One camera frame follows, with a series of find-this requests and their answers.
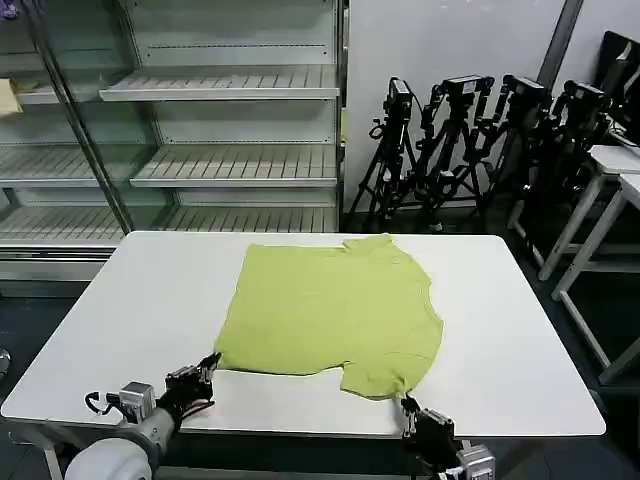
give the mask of green t-shirt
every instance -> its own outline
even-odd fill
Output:
[[[251,245],[216,341],[220,366],[290,375],[341,366],[343,390],[412,390],[442,338],[431,280],[389,235],[344,245]]]

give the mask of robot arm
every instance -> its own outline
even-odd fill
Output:
[[[107,394],[108,407],[101,411],[85,398],[96,413],[119,410],[127,423],[113,438],[99,440],[80,452],[69,465],[65,480],[151,480],[169,440],[182,421],[213,405],[212,375],[220,361],[213,354],[197,366],[183,367],[165,378],[167,390],[156,403],[153,387],[132,382],[118,394]]]
[[[108,394],[109,406],[101,411],[87,395],[91,410],[105,414],[116,408],[127,420],[111,438],[99,440],[71,462],[65,480],[152,480],[166,453],[169,441],[182,421],[204,410],[213,401],[212,375],[219,354],[205,358],[197,366],[183,367],[165,378],[167,390],[155,402],[150,385],[132,382],[118,394]],[[453,422],[443,415],[421,409],[406,396],[401,400],[407,417],[402,442],[420,464],[420,475],[437,480],[492,480],[495,458],[483,446],[463,448],[454,438]]]

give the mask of camera tripod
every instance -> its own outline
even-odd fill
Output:
[[[591,176],[589,150],[606,133],[609,106],[604,92],[574,81],[565,84],[551,113],[534,129],[538,139],[531,163],[535,180],[526,184],[511,223],[520,219],[523,230],[531,232],[547,208],[578,198]]]
[[[486,167],[488,163],[483,161],[484,150],[479,150],[476,145],[481,130],[479,125],[490,121],[490,119],[483,119],[482,116],[493,81],[492,77],[474,75],[445,80],[441,85],[433,87],[429,105],[422,111],[421,128],[425,135],[416,145],[421,152],[420,158],[416,161],[407,131],[415,95],[405,82],[392,78],[389,82],[389,94],[384,103],[385,122],[381,124],[379,120],[374,120],[376,126],[370,132],[371,138],[380,139],[380,144],[359,185],[358,194],[347,214],[345,224],[349,225],[351,222],[365,192],[371,195],[365,221],[367,228],[371,226],[375,217],[381,221],[389,220],[398,209],[404,207],[420,206],[431,217],[444,202],[454,200],[461,186],[465,187],[471,196],[455,198],[455,200],[473,199],[480,205],[482,192],[477,176],[477,166],[484,164]],[[470,130],[467,117],[476,93],[479,94],[478,105],[474,112],[474,128]],[[445,98],[450,106],[450,115],[443,123],[440,132],[435,135],[433,122]],[[451,170],[451,158],[460,136],[465,144],[463,156],[465,164]],[[440,145],[442,148],[436,165],[429,170],[429,160]],[[407,175],[403,176],[405,152],[409,156],[411,167]],[[376,168],[378,168],[376,182],[371,187],[371,177]],[[471,177],[472,185],[469,185],[468,177]],[[413,200],[407,201],[407,197],[411,194],[413,194]]]

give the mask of shelf rack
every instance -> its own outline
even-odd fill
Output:
[[[114,181],[139,169],[140,145],[103,145],[105,165]],[[0,188],[99,188],[78,145],[0,147]]]
[[[19,207],[0,222],[0,239],[12,243],[117,245],[122,230],[109,207]]]
[[[333,232],[336,229],[336,211],[334,208],[321,207],[179,206],[156,229],[190,232]]]
[[[164,145],[135,187],[335,187],[333,145]]]
[[[146,67],[100,90],[107,102],[336,98],[334,65]]]

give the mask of white table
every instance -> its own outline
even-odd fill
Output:
[[[583,192],[580,202],[551,249],[551,253],[544,261],[540,270],[540,280],[549,279],[563,255],[577,251],[579,245],[571,245],[571,240],[573,240],[578,228],[580,228],[580,225],[591,210],[606,182],[617,181],[618,176],[624,173],[640,174],[640,156],[637,156],[627,147],[596,145],[589,153],[596,162],[597,172]]]
[[[337,246],[358,235],[129,235],[2,406],[14,422],[114,424],[84,405],[129,381],[164,391],[164,376],[212,351],[252,244]],[[604,421],[505,243],[493,236],[397,235],[430,275],[444,338],[414,391],[461,438],[597,436]],[[309,377],[218,371],[215,407],[187,432],[396,437],[392,401],[340,391],[341,370]]]
[[[575,320],[578,327],[582,330],[586,340],[589,342],[594,353],[600,360],[604,371],[600,374],[599,380],[603,385],[611,384],[640,356],[640,338],[627,348],[627,350],[625,350],[617,359],[611,361],[580,314],[578,307],[571,300],[571,297],[569,296],[569,289],[577,280],[580,273],[584,271],[640,273],[640,265],[638,263],[628,264],[591,260],[591,257],[602,244],[602,241],[615,223],[616,219],[620,213],[622,213],[625,205],[630,203],[640,210],[640,175],[623,174],[620,175],[619,180],[620,189],[611,199],[611,202],[600,217],[600,220],[598,220],[598,223],[552,294],[554,300],[562,300],[565,304],[569,313]]]

